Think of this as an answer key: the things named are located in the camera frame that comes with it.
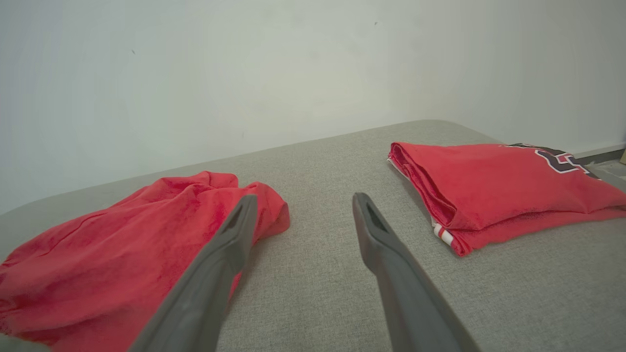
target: crumpled red cloth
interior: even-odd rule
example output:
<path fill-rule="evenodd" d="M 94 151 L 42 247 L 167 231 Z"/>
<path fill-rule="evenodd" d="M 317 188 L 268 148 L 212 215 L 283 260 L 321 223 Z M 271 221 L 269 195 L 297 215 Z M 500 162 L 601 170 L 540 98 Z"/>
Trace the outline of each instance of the crumpled red cloth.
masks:
<path fill-rule="evenodd" d="M 0 331 L 53 351 L 126 351 L 247 194 L 258 202 L 253 243 L 289 227 L 287 203 L 268 185 L 201 172 L 43 232 L 0 266 Z"/>
<path fill-rule="evenodd" d="M 626 194 L 561 150 L 393 143 L 389 160 L 459 256 L 550 227 L 626 217 Z"/>

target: baseboard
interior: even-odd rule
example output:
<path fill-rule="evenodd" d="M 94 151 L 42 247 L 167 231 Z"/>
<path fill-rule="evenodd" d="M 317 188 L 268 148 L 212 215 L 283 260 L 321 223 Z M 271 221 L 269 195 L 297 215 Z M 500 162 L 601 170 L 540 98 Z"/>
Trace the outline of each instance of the baseboard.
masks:
<path fill-rule="evenodd" d="M 616 150 L 625 149 L 625 148 L 626 148 L 626 142 L 622 142 L 622 143 L 610 145 L 604 148 L 593 149 L 593 150 L 588 150 L 586 152 L 573 153 L 573 154 L 576 159 L 580 159 L 580 158 L 590 157 L 592 155 L 614 152 Z"/>

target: folded red cloth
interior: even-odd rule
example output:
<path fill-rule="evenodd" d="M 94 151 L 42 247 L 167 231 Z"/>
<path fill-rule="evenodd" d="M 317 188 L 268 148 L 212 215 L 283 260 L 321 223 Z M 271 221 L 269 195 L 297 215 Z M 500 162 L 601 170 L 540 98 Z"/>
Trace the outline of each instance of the folded red cloth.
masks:
<path fill-rule="evenodd" d="M 0 331 L 53 351 L 126 351 L 241 197 L 257 195 L 253 243 L 289 227 L 276 191 L 237 183 L 160 179 L 23 244 L 0 266 Z"/>
<path fill-rule="evenodd" d="M 435 234 L 459 256 L 549 227 L 626 217 L 626 194 L 561 150 L 393 143 L 389 161 L 418 190 Z"/>

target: gray fabric surface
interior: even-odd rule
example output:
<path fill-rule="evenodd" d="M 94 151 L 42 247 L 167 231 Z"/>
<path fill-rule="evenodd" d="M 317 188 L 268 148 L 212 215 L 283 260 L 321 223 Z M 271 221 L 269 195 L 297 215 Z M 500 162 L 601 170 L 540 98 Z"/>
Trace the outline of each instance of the gray fabric surface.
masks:
<path fill-rule="evenodd" d="M 496 142 L 426 120 L 70 192 L 1 216 L 0 256 L 159 177 L 232 172 L 241 185 L 261 181 L 278 191 L 292 225 L 252 249 L 218 350 L 388 351 L 351 212 L 352 194 L 366 192 L 485 351 L 626 350 L 626 219 L 546 230 L 458 258 L 433 235 L 416 191 L 385 161 L 394 141 Z"/>

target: wall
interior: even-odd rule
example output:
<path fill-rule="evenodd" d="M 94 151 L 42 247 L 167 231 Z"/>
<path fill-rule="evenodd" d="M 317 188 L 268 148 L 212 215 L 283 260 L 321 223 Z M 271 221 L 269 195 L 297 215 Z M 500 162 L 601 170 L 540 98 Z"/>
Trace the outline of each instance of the wall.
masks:
<path fill-rule="evenodd" d="M 4 1 L 0 213 L 423 118 L 616 148 L 624 16 L 586 0 Z"/>

